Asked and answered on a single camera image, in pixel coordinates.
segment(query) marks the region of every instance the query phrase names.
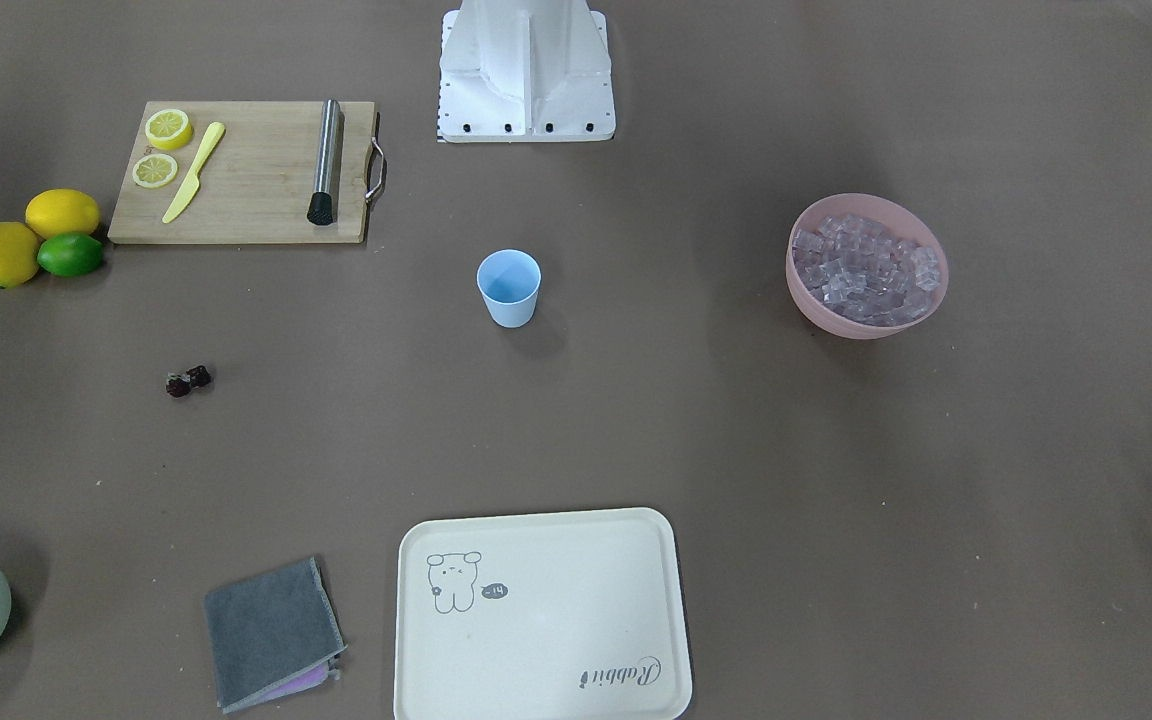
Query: green lime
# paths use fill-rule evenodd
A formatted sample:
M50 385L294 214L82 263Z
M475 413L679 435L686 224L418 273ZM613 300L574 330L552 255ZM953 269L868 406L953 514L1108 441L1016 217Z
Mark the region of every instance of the green lime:
M38 264L54 275L85 275L99 268L105 249L99 240L81 232L67 232L38 247Z

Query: dark berry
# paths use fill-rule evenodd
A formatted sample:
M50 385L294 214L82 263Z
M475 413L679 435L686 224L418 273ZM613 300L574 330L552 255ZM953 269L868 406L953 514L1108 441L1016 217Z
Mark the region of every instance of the dark berry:
M180 376L168 376L168 395L183 397L189 395L189 382Z
M207 372L206 365L189 367L184 374L189 379L189 387L207 387L211 385L211 373Z

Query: wooden cutting board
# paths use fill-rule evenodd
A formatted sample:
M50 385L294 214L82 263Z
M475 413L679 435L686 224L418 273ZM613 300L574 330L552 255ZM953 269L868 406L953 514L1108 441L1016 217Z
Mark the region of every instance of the wooden cutting board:
M132 165L150 145L145 123L159 109L189 115L189 145L166 152L180 165L169 184L146 190L132 182ZM344 139L340 145L340 210L333 225L305 219L314 192L323 103L147 103L136 128L123 187L118 194L109 241L118 243L362 242L367 223L367 162L376 131L376 103L342 103ZM225 136L198 174L200 190L169 223L162 213L194 162L202 134L212 122L225 123Z

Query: folded cloth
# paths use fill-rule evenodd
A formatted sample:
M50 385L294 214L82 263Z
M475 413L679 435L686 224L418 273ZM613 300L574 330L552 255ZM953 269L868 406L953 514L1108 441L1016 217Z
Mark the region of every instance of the folded cloth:
M215 589L202 608L225 714L319 685L346 649L312 558Z

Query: lemon slice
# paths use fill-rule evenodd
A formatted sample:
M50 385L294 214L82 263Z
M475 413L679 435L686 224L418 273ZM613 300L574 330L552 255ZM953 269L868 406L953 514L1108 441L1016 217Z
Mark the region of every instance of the lemon slice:
M159 109L145 120L145 137L159 150L179 150L188 145L192 136L194 128L183 109Z
M177 174L177 161L173 156L154 152L132 165L132 182L154 190L156 187L164 187L164 184L172 182Z

